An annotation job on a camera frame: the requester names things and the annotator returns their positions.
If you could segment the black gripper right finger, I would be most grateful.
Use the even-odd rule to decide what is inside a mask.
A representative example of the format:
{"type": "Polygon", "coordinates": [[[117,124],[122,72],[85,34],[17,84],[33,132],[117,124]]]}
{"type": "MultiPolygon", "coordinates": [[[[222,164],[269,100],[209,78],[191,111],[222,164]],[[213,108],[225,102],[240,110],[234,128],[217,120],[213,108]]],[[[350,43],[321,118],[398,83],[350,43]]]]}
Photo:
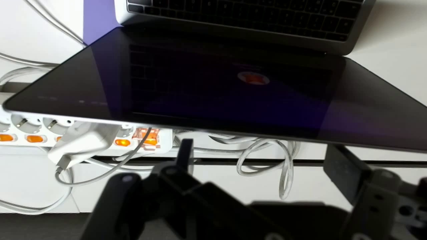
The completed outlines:
{"type": "Polygon", "coordinates": [[[427,240],[427,178],[416,184],[329,144],[322,171],[352,206],[340,240],[427,240]]]}

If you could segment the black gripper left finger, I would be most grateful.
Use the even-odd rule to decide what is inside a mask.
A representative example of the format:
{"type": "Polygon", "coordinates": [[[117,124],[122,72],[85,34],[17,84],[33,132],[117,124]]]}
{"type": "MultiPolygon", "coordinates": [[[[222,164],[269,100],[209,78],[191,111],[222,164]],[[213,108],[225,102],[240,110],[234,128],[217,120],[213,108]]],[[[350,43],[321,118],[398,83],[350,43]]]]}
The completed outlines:
{"type": "Polygon", "coordinates": [[[185,139],[173,163],[155,164],[146,179],[117,174],[103,187],[79,240],[137,240],[159,220],[179,240],[246,240],[233,214],[242,206],[190,175],[193,142],[185,139]]]}

